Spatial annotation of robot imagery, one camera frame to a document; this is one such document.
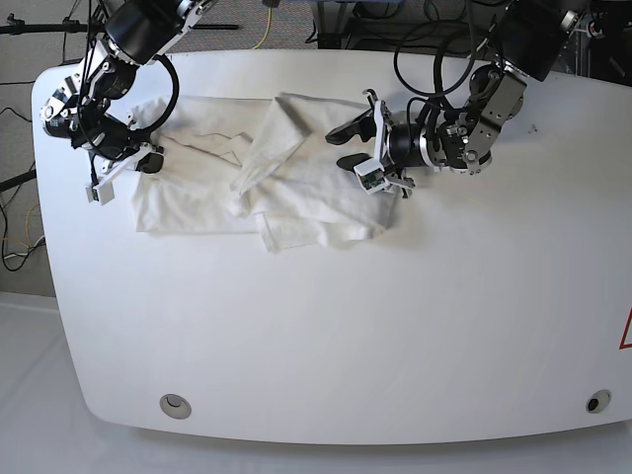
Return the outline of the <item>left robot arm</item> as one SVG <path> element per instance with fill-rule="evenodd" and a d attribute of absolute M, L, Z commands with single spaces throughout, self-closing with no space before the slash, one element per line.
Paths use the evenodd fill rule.
<path fill-rule="evenodd" d="M 354 137 L 374 142 L 372 153 L 343 157 L 338 167 L 355 174 L 369 195 L 401 189 L 408 196 L 415 186 L 407 175 L 412 168 L 480 174 L 492 162 L 503 126 L 522 108 L 526 81 L 546 79 L 583 14 L 549 1 L 512 1 L 488 31 L 469 23 L 450 34 L 434 54 L 433 90 L 405 86 L 413 95 L 408 103 L 422 106 L 416 116 L 407 109 L 403 120 L 396 120 L 375 91 L 367 89 L 368 109 L 326 135 L 327 143 L 336 146 Z M 443 58 L 463 36 L 470 39 L 471 54 L 488 45 L 496 57 L 480 67 L 470 57 L 461 76 L 445 86 Z"/>

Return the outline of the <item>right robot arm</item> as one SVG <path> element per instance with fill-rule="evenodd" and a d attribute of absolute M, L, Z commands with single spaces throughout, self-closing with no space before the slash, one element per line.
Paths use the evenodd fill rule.
<path fill-rule="evenodd" d="M 151 135 L 174 111 L 180 81 L 166 51 L 191 31 L 213 1 L 126 1 L 106 20 L 105 32 L 89 38 L 84 59 L 60 83 L 40 110 L 44 131 L 83 148 L 89 161 L 135 161 L 134 170 L 155 174 L 162 169 L 164 149 Z M 172 82 L 171 98 L 155 121 L 135 128 L 108 114 L 111 102 L 131 89 L 137 70 L 158 62 Z"/>

